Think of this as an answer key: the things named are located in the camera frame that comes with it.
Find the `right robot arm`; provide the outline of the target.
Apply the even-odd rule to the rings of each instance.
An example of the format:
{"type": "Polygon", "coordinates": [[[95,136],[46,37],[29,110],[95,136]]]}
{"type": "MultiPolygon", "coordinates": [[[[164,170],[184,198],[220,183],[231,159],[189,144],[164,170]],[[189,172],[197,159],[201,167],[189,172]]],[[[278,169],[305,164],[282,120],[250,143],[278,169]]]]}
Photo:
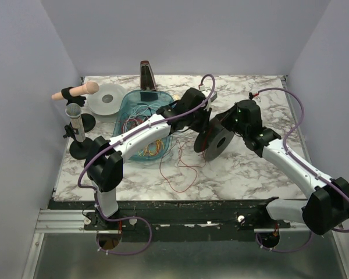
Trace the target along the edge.
{"type": "Polygon", "coordinates": [[[307,198],[270,201],[265,208],[272,220],[304,223],[313,233],[323,235],[349,219],[349,183],[320,172],[290,149],[279,134],[263,126],[255,101],[237,102],[215,119],[227,131],[241,136],[249,150],[280,169],[307,198]]]}

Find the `dark grey cable spool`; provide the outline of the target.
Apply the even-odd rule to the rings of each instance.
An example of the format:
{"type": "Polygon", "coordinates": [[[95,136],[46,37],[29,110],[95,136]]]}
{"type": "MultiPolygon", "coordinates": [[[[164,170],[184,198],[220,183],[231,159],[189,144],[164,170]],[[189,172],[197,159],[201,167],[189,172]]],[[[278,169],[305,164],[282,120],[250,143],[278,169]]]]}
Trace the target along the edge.
{"type": "Polygon", "coordinates": [[[198,134],[194,142],[194,151],[203,153],[210,162],[216,159],[231,143],[234,133],[225,129],[218,119],[212,119],[206,130],[198,134]]]}

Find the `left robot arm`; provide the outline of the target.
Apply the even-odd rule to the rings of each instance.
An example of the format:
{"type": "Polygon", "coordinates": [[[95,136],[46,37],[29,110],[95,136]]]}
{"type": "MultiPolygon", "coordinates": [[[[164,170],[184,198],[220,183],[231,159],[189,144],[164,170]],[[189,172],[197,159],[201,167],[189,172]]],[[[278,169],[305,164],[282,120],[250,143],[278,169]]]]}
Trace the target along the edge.
{"type": "Polygon", "coordinates": [[[98,137],[93,141],[77,184],[85,187],[81,183],[85,174],[92,181],[95,208],[103,219],[109,220],[118,210],[116,187],[123,180],[126,160],[150,143],[184,128],[200,133],[209,122],[214,93],[214,87],[208,96],[201,89],[190,88],[175,104],[160,107],[135,128],[110,139],[98,137]]]}

